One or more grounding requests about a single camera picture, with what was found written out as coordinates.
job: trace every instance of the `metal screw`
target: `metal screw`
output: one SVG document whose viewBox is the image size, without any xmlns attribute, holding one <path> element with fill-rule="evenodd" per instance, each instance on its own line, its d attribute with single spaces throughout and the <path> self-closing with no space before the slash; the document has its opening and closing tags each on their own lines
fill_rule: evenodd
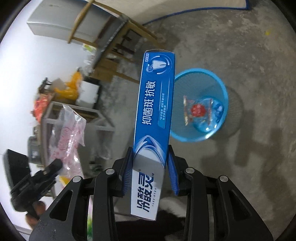
<svg viewBox="0 0 296 241">
<path fill-rule="evenodd" d="M 190 174 L 194 173 L 194 169 L 193 169 L 192 167 L 188 167 L 188 168 L 186 168 L 185 171 L 186 171 L 187 173 L 190 173 Z"/>
<path fill-rule="evenodd" d="M 33 127 L 33 135 L 37 135 L 38 129 L 36 126 Z"/>
<path fill-rule="evenodd" d="M 73 177 L 73 182 L 78 183 L 80 181 L 81 181 L 81 177 L 80 176 Z"/>
<path fill-rule="evenodd" d="M 112 168 L 106 170 L 107 175 L 112 175 L 114 172 L 115 171 Z"/>
<path fill-rule="evenodd" d="M 221 176 L 221 177 L 220 177 L 220 180 L 221 180 L 222 182 L 227 182 L 227 181 L 228 181 L 228 177 L 227 177 L 227 176 Z"/>
</svg>

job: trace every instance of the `cardboard box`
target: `cardboard box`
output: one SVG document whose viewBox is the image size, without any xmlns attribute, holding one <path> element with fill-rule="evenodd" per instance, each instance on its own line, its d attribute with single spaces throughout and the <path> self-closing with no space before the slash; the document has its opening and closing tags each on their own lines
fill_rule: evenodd
<svg viewBox="0 0 296 241">
<path fill-rule="evenodd" d="M 173 105 L 175 54 L 150 50 L 144 54 L 131 185 L 131 214 L 155 220 L 166 161 Z"/>
</svg>

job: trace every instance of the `blue wastebasket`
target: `blue wastebasket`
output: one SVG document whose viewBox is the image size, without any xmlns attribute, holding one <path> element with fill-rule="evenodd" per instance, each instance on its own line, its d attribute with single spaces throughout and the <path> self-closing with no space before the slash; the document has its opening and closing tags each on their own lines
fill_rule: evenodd
<svg viewBox="0 0 296 241">
<path fill-rule="evenodd" d="M 223 106 L 223 115 L 216 128 L 208 133 L 198 131 L 192 124 L 185 125 L 183 97 L 199 100 L 212 97 Z M 206 69 L 189 69 L 175 77 L 173 110 L 170 134 L 181 142 L 199 142 L 215 134 L 225 121 L 228 110 L 228 94 L 222 80 Z"/>
</svg>

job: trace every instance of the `pink plastic bag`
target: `pink plastic bag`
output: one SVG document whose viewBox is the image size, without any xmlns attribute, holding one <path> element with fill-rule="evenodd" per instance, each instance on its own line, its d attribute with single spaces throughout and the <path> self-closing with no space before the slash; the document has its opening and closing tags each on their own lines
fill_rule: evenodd
<svg viewBox="0 0 296 241">
<path fill-rule="evenodd" d="M 84 146 L 84 129 L 86 120 L 77 114 L 68 105 L 63 105 L 59 118 L 52 128 L 52 135 L 49 139 L 49 150 L 51 153 L 49 161 L 61 159 L 64 170 L 61 175 L 69 179 L 74 176 L 82 176 L 77 148 Z"/>
</svg>

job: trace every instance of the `blue gripper pad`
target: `blue gripper pad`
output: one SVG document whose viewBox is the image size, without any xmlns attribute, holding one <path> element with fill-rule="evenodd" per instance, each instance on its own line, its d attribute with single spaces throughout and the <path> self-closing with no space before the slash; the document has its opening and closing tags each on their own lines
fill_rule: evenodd
<svg viewBox="0 0 296 241">
<path fill-rule="evenodd" d="M 170 152 L 168 154 L 168 172 L 170 175 L 170 184 L 172 186 L 172 190 L 177 196 L 179 194 L 179 180 L 174 160 Z"/>
<path fill-rule="evenodd" d="M 126 169 L 123 174 L 122 190 L 124 195 L 127 193 L 128 189 L 131 186 L 132 174 L 133 174 L 133 152 L 131 151 L 128 156 Z"/>
</svg>

